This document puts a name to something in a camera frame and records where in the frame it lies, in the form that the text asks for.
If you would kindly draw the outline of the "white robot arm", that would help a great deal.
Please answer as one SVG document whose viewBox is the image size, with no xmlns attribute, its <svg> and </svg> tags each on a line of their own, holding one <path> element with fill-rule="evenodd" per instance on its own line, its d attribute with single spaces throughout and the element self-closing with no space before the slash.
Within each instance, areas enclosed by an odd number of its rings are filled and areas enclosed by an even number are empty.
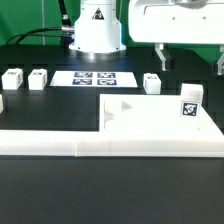
<svg viewBox="0 0 224 224">
<path fill-rule="evenodd" d="M 94 60 L 126 50 L 116 0 L 81 0 L 70 49 Z M 224 0 L 130 0 L 129 35 L 135 42 L 152 43 L 162 69 L 170 69 L 168 44 L 218 45 L 222 56 L 213 71 L 224 74 Z"/>
</svg>

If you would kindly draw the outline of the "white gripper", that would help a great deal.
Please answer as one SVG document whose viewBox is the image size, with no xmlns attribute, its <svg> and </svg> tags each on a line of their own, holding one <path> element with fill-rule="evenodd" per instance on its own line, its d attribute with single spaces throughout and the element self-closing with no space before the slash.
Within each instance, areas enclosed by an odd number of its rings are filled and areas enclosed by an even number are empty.
<svg viewBox="0 0 224 224">
<path fill-rule="evenodd" d="M 163 71 L 173 59 L 167 45 L 224 44 L 224 0 L 130 0 L 129 34 L 135 42 L 156 43 Z M 212 73 L 224 75 L 224 46 Z"/>
</svg>

